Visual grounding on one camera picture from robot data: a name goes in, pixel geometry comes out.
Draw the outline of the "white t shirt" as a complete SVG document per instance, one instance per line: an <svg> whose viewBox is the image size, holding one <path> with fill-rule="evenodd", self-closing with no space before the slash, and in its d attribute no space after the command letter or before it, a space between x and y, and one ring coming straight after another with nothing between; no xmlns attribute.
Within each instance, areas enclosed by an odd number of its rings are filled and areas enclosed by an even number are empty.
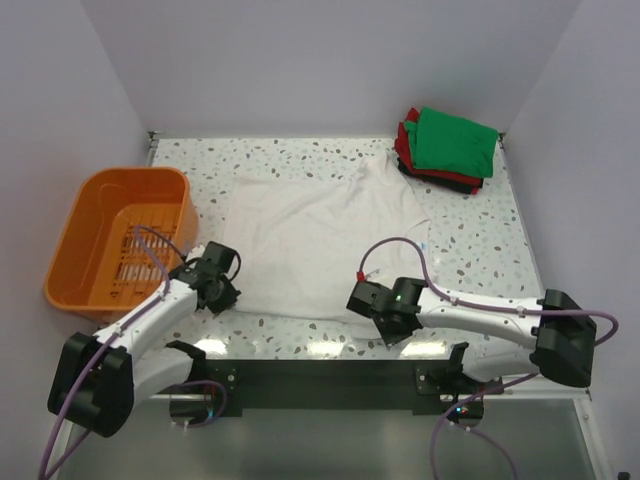
<svg viewBox="0 0 640 480"><path fill-rule="evenodd" d="M373 322L346 309L359 263L386 286L418 277L415 251L430 220L406 178L381 155L347 180L239 177L222 242L239 252L234 286L243 313L340 321L359 339L377 339Z"/></svg>

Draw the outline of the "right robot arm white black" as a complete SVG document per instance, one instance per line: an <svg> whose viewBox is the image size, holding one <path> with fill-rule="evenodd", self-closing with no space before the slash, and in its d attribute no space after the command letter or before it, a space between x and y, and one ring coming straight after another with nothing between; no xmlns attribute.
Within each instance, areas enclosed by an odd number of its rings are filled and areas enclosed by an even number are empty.
<svg viewBox="0 0 640 480"><path fill-rule="evenodd" d="M346 308L371 320L388 346L422 328L461 330L492 340L490 346L466 347L446 367L446 382L459 393L519 374L540 374L575 388L591 384L596 324L559 290L549 289L541 299L507 299L440 291L424 280L400 277L392 287L357 282Z"/></svg>

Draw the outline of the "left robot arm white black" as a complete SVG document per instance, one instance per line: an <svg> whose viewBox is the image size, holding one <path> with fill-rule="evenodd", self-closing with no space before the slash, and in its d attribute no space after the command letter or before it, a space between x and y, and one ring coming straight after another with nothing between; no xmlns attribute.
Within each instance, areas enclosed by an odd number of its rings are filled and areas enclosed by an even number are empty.
<svg viewBox="0 0 640 480"><path fill-rule="evenodd" d="M180 340L153 347L187 316L233 307L240 292L232 282L240 268L236 250L209 242L120 320L93 335L72 335L59 358L49 412L108 438L153 395L178 386L200 390L210 380L203 350Z"/></svg>

